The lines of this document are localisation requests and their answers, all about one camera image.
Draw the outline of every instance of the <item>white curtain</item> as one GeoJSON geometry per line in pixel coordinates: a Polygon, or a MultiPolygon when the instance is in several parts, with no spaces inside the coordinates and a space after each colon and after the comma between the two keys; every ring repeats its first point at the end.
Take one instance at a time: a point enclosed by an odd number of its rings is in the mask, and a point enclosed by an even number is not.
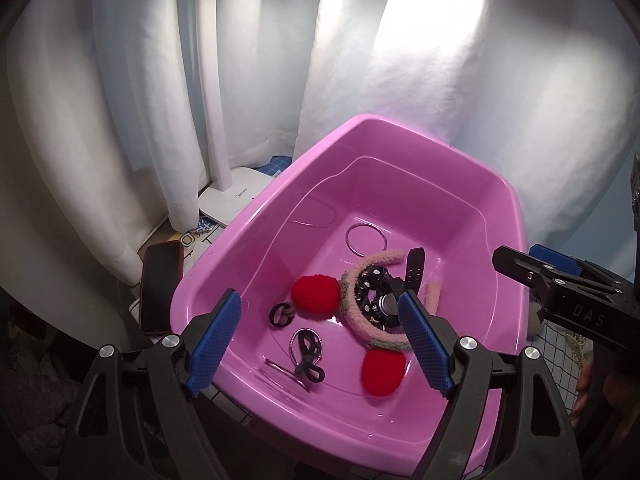
{"type": "MultiPolygon", "coordinates": [[[[67,217],[98,259],[134,282],[131,254],[158,204],[178,230],[193,227],[207,181],[194,0],[64,1],[34,0],[14,30],[12,93],[67,217]],[[71,24],[66,34],[60,20],[71,24]],[[47,34],[74,46],[83,38],[82,61],[68,66],[80,47],[63,52],[47,34]],[[62,104],[91,123],[61,114],[62,104]],[[78,153],[96,138],[111,152],[78,153]],[[74,156],[60,153],[64,142],[74,156]],[[122,181],[146,172],[157,183],[129,184],[127,194],[106,178],[114,168],[122,181]]],[[[600,245],[601,262],[628,260],[628,234],[610,243],[617,221],[602,212],[622,200],[620,179],[610,186],[628,171],[637,137],[640,48],[612,1],[218,0],[217,21],[232,167],[299,156],[352,115],[375,112],[502,173],[531,244],[567,243],[577,256],[600,245]],[[587,242],[594,209],[602,235],[587,242]]]]}

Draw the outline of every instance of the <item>pink plastic basin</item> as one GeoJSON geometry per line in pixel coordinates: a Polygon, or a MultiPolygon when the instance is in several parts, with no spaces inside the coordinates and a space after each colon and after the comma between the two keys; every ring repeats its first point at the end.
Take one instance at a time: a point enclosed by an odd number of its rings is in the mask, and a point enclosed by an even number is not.
{"type": "MultiPolygon", "coordinates": [[[[445,407],[413,355],[398,390],[375,398],[360,384],[366,349],[339,317],[317,320],[299,312],[279,330],[268,322],[298,277],[340,278],[358,260],[344,236],[361,221],[380,227],[390,249],[424,247],[423,283],[441,281],[438,314],[459,335],[494,351],[524,346],[528,295],[491,263],[500,245],[525,250],[514,190],[456,149],[372,115],[357,116],[318,142],[240,213],[180,282],[171,324],[180,333],[234,288],[242,296],[242,319],[214,384],[307,444],[408,476],[445,407]],[[319,364],[326,379],[309,392],[264,363],[266,356],[291,368],[289,340],[303,327],[318,332],[324,348],[319,364]]],[[[365,254],[383,245],[369,228],[354,229],[350,240],[365,254]]],[[[390,272],[403,276],[404,264],[390,272]]],[[[468,470],[486,456],[499,399],[490,392],[468,470]]]]}

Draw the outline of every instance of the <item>screw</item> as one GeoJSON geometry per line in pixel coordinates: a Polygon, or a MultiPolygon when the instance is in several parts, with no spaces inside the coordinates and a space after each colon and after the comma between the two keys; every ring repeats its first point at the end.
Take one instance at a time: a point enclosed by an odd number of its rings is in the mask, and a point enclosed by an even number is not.
{"type": "Polygon", "coordinates": [[[111,357],[116,349],[111,345],[105,345],[100,348],[100,357],[111,357]]]}
{"type": "Polygon", "coordinates": [[[167,348],[173,348],[174,346],[178,346],[180,344],[180,338],[175,334],[169,334],[162,339],[162,346],[167,348]]]}
{"type": "Polygon", "coordinates": [[[527,346],[524,349],[524,355],[526,355],[529,359],[538,359],[540,357],[540,350],[534,348],[533,346],[527,346]]]}
{"type": "Polygon", "coordinates": [[[460,346],[462,346],[462,348],[466,348],[467,350],[473,350],[478,346],[478,342],[472,337],[463,337],[460,339],[460,346]]]}

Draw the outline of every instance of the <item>smartphone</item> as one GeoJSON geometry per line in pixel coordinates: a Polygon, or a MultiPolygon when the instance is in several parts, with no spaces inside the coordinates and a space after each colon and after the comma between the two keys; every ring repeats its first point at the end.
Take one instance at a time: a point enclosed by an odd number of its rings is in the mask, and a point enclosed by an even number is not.
{"type": "Polygon", "coordinates": [[[171,333],[169,308],[182,279],[184,247],[176,240],[149,246],[140,283],[140,330],[144,335],[171,333]]]}

